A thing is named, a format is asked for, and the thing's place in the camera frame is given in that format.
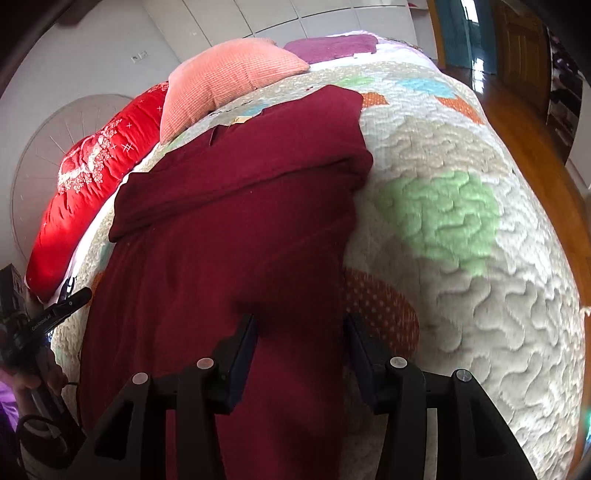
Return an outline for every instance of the white cabinet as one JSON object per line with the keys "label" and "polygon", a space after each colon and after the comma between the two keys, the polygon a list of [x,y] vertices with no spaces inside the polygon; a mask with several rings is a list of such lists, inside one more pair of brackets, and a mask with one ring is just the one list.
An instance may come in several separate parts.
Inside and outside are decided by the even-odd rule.
{"label": "white cabinet", "polygon": [[404,40],[417,44],[413,19],[406,7],[364,7],[356,8],[362,30],[378,34],[381,37]]}
{"label": "white cabinet", "polygon": [[300,17],[350,8],[349,0],[291,0]]}
{"label": "white cabinet", "polygon": [[180,61],[211,46],[183,0],[144,0],[144,7]]}
{"label": "white cabinet", "polygon": [[253,32],[260,32],[297,18],[290,0],[236,0]]}
{"label": "white cabinet", "polygon": [[301,23],[306,31],[306,36],[310,38],[325,37],[360,29],[352,8],[305,17],[301,19]]}
{"label": "white cabinet", "polygon": [[252,33],[234,0],[184,0],[184,3],[212,45]]}
{"label": "white cabinet", "polygon": [[414,31],[417,35],[417,45],[427,57],[437,60],[437,44],[429,11],[411,8],[410,15],[413,18]]}
{"label": "white cabinet", "polygon": [[427,0],[411,0],[410,3],[414,5],[414,9],[429,10],[429,4],[427,3]]}
{"label": "white cabinet", "polygon": [[387,7],[388,5],[408,5],[407,0],[350,0],[353,7]]}
{"label": "white cabinet", "polygon": [[255,33],[257,38],[270,38],[275,40],[277,46],[284,47],[286,43],[292,40],[299,40],[305,38],[306,34],[301,27],[299,20],[292,20],[291,22],[282,23],[271,28],[266,28],[258,33]]}

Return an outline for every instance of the purple cloth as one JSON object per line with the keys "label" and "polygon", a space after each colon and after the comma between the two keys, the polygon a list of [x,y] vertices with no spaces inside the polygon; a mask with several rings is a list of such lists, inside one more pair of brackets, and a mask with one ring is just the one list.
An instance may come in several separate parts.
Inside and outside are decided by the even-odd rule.
{"label": "purple cloth", "polygon": [[284,49],[306,63],[352,57],[355,53],[375,53],[378,39],[373,35],[342,35],[340,37],[302,38],[290,41]]}
{"label": "purple cloth", "polygon": [[0,415],[2,415],[2,411],[6,414],[12,429],[16,430],[18,423],[17,401],[14,399],[12,389],[0,382]]}

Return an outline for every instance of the pink pillow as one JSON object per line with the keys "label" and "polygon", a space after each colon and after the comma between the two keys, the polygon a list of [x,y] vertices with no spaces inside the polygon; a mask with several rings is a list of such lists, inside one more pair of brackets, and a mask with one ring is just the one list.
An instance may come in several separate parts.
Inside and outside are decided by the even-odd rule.
{"label": "pink pillow", "polygon": [[267,38],[239,38],[208,48],[170,74],[160,143],[232,100],[309,68]]}

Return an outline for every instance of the maroon blanket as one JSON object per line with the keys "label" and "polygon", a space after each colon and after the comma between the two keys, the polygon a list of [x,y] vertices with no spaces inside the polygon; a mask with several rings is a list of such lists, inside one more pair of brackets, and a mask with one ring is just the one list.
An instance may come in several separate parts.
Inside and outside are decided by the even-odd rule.
{"label": "maroon blanket", "polygon": [[326,86],[131,174],[82,349],[85,428],[134,373],[180,371],[252,312],[259,342],[244,397],[217,418],[228,478],[337,478],[342,258],[353,192],[372,166],[362,100]]}

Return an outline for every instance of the wooden floor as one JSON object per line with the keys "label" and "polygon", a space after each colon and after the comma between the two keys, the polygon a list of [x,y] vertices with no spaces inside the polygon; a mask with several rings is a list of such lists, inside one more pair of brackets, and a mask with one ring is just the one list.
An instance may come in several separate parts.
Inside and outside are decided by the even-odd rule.
{"label": "wooden floor", "polygon": [[[470,70],[444,71],[472,87]],[[496,78],[485,75],[482,93],[476,92],[489,122],[509,148],[519,169],[544,206],[562,243],[581,304],[591,306],[591,239],[583,199],[563,166],[554,138],[544,121],[521,98]],[[587,318],[586,352],[591,352],[591,320]],[[585,366],[581,424],[574,460],[578,463],[591,411],[591,362]]]}

